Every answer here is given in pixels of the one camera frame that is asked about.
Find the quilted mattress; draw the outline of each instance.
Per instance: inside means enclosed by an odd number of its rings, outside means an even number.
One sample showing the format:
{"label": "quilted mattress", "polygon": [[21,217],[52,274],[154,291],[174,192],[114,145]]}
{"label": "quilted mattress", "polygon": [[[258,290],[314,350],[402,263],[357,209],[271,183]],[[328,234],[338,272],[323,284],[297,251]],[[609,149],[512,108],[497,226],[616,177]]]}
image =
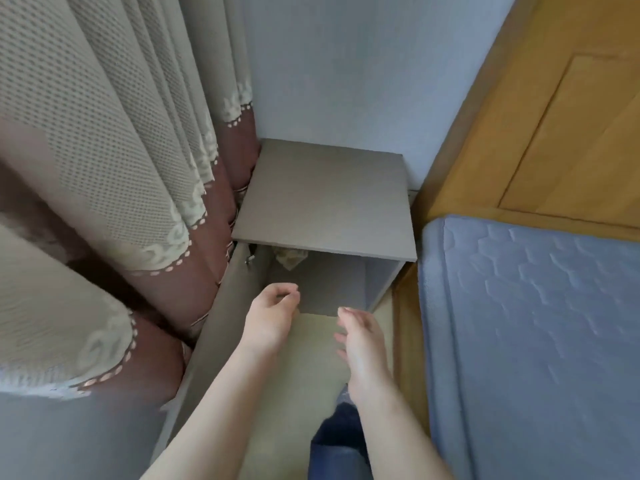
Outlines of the quilted mattress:
{"label": "quilted mattress", "polygon": [[420,305],[458,480],[640,478],[640,244],[444,217]]}

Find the bed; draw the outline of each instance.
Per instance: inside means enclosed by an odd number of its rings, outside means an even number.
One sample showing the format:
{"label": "bed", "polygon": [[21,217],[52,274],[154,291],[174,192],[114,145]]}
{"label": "bed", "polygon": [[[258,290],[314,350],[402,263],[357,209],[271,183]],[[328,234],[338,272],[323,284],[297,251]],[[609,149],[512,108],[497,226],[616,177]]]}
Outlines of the bed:
{"label": "bed", "polygon": [[412,206],[394,373],[456,478],[640,471],[639,11],[516,0]]}
{"label": "bed", "polygon": [[635,476],[640,244],[447,216],[422,246],[431,437],[456,478]]}

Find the person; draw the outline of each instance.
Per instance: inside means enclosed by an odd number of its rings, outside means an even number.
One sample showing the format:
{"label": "person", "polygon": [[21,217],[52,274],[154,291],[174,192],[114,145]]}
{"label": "person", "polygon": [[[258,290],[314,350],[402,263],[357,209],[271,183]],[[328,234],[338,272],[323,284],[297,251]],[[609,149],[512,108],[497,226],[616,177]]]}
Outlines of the person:
{"label": "person", "polygon": [[[268,285],[253,300],[236,350],[142,480],[237,478],[260,393],[299,302],[292,283]],[[452,480],[394,384],[373,315],[341,307],[338,325],[344,333],[335,334],[337,353],[351,378],[312,441],[309,478]]]}

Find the cabinet top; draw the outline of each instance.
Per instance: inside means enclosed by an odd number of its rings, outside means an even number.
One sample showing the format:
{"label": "cabinet top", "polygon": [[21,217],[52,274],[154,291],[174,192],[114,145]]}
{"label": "cabinet top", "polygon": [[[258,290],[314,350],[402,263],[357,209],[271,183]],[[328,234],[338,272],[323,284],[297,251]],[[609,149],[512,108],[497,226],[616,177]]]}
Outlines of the cabinet top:
{"label": "cabinet top", "polygon": [[402,155],[266,139],[232,237],[416,261]]}

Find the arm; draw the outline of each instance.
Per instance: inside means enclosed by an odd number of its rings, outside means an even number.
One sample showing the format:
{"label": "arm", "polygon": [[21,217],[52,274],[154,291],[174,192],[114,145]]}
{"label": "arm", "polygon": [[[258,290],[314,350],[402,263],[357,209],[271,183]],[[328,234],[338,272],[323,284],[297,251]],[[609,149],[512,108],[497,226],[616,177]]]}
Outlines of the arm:
{"label": "arm", "polygon": [[453,480],[396,387],[387,366],[382,331],[373,315],[340,308],[335,339],[351,369],[349,395],[360,414],[376,480]]}
{"label": "arm", "polygon": [[299,302],[297,285],[286,283],[267,286],[253,300],[238,347],[142,480],[235,480],[260,394]]}

